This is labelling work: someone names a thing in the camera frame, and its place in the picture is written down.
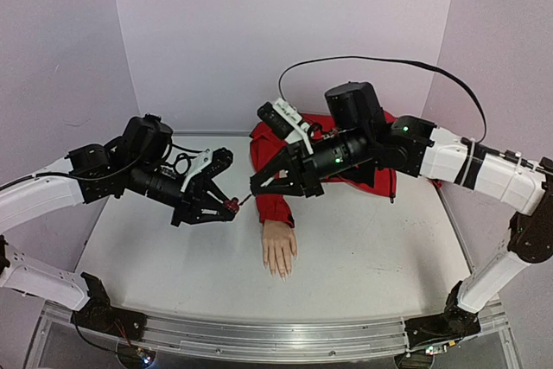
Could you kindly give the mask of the red nail polish bottle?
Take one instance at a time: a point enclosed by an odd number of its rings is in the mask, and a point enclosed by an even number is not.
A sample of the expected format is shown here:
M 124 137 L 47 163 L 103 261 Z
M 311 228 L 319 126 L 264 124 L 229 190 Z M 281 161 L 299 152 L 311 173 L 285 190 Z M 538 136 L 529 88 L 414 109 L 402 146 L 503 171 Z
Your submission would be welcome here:
M 229 210 L 230 212 L 236 214 L 239 212 L 239 209 L 240 209 L 240 202 L 238 200 L 237 197 L 233 197 L 229 200 L 226 200 L 224 202 L 224 206 L 227 210 Z

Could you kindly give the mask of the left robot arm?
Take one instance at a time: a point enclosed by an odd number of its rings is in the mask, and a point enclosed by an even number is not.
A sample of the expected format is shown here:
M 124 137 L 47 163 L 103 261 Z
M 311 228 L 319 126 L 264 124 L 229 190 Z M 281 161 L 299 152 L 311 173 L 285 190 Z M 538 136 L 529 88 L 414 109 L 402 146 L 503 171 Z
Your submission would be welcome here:
M 139 229 L 167 224 L 198 226 L 235 219 L 238 201 L 216 184 L 228 170 L 233 153 L 225 148 L 191 150 L 176 145 L 173 130 L 158 116 L 131 118 L 124 132 L 106 144 L 93 143 L 69 151 L 34 173 L 1 186 L 1 232 L 69 207 L 107 198 L 142 196 L 154 206 L 154 219 L 138 214 Z M 40 297 L 72 311 L 100 331 L 111 330 L 117 314 L 101 280 L 76 274 L 1 243 L 1 285 Z

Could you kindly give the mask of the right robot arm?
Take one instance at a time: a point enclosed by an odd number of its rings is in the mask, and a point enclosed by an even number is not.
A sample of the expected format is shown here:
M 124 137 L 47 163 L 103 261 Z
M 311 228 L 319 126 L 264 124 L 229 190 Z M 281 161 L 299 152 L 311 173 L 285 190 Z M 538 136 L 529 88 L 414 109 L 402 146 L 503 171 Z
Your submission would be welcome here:
M 258 117 L 285 145 L 251 178 L 254 195 L 320 196 L 322 183 L 336 175 L 362 169 L 375 176 L 390 169 L 453 183 L 512 207 L 509 236 L 454 290 L 448 313 L 480 312 L 518 273 L 550 259 L 550 159 L 529 161 L 413 116 L 390 121 L 367 82 L 337 86 L 325 99 L 334 128 L 322 135 L 284 99 L 258 109 Z

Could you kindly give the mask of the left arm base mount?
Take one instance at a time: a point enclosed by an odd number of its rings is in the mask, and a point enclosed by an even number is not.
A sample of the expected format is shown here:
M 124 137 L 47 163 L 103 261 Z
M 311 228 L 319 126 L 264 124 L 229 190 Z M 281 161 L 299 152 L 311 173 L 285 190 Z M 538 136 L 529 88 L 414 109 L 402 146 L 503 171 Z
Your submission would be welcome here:
M 88 300 L 82 309 L 73 311 L 72 323 L 79 328 L 119 336 L 131 341 L 143 338 L 147 317 L 144 313 L 122 309 L 111 304 L 101 280 L 91 274 L 80 274 L 86 283 Z

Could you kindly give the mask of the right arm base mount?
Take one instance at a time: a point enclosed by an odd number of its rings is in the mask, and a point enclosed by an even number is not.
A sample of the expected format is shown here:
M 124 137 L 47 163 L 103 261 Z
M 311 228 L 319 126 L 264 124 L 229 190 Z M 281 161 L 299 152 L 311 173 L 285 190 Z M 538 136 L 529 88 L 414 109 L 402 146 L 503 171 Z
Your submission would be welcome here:
M 480 330 L 478 315 L 461 309 L 454 293 L 450 293 L 441 313 L 408 319 L 404 332 L 407 334 L 409 349 L 414 351 L 462 340 L 478 334 Z

